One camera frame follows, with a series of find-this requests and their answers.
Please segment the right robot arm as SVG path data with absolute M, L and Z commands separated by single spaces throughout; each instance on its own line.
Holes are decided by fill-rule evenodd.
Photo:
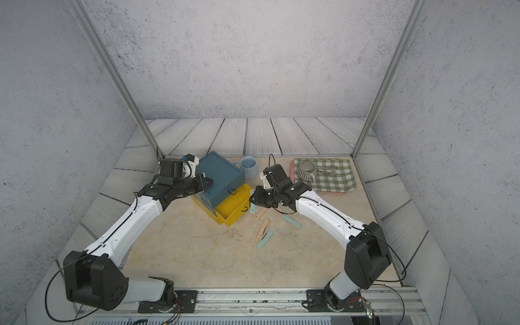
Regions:
M 308 217 L 327 231 L 345 249 L 343 270 L 324 288 L 324 303 L 309 310 L 327 307 L 344 311 L 347 302 L 370 288 L 393 263 L 383 229 L 375 222 L 364 224 L 332 207 L 316 191 L 302 182 L 292 182 L 281 165 L 263 170 L 263 184 L 255 188 L 250 202 L 267 209 L 280 205 Z

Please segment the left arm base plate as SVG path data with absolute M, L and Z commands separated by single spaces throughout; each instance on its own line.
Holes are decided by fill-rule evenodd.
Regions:
M 158 301 L 143 301 L 139 303 L 139 314 L 180 314 L 195 313 L 198 291 L 173 290 L 165 293 Z

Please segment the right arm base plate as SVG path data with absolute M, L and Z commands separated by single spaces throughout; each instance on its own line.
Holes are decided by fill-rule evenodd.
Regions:
M 364 298 L 355 291 L 345 299 L 340 299 L 331 290 L 310 289 L 302 306 L 309 312 L 354 313 L 366 311 Z

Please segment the yellow drawer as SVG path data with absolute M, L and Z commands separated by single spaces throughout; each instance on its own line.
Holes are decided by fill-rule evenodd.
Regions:
M 230 227 L 250 209 L 251 190 L 252 187 L 244 183 L 238 189 L 230 188 L 227 191 L 227 198 L 215 208 L 218 224 Z

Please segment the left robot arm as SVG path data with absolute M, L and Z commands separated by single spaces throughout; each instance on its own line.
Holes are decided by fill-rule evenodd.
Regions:
M 64 259 L 66 298 L 105 311 L 122 303 L 174 307 L 177 295 L 172 281 L 158 277 L 131 280 L 119 267 L 141 233 L 174 200 L 204 192 L 212 183 L 204 174 L 182 179 L 154 176 L 105 234 L 83 251 L 67 254 Z

